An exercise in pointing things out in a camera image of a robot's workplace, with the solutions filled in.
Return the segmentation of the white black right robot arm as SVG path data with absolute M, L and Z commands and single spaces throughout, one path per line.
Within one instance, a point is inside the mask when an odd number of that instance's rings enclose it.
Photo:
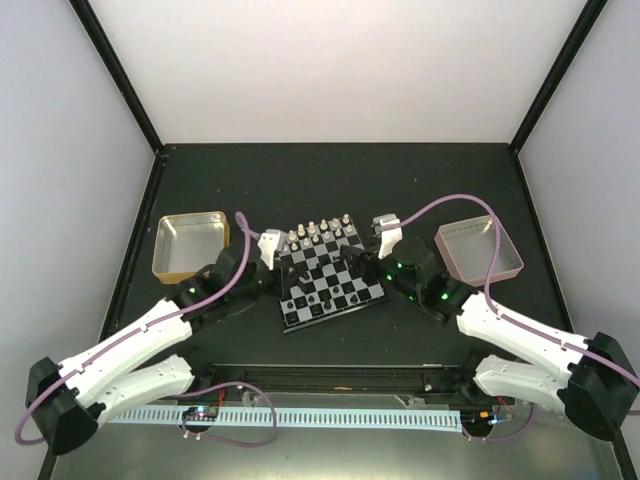
M 341 247 L 340 256 L 351 272 L 388 281 L 437 320 L 452 320 L 462 334 L 514 355 L 512 361 L 488 355 L 457 374 L 454 388 L 461 400 L 525 400 L 564 414 L 582 432 L 605 441 L 631 415 L 639 379 L 613 337 L 554 329 L 492 301 L 443 271 L 417 237 L 399 241 L 386 256 L 355 246 Z

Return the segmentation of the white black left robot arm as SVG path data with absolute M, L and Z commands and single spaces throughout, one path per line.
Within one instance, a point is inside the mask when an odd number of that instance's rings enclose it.
M 217 261 L 181 281 L 133 323 L 93 347 L 29 370 L 26 415 L 56 455 L 84 445 L 119 414 L 165 397 L 207 397 L 215 376 L 187 340 L 234 302 L 281 296 L 301 276 L 290 260 L 264 262 L 248 250 Z

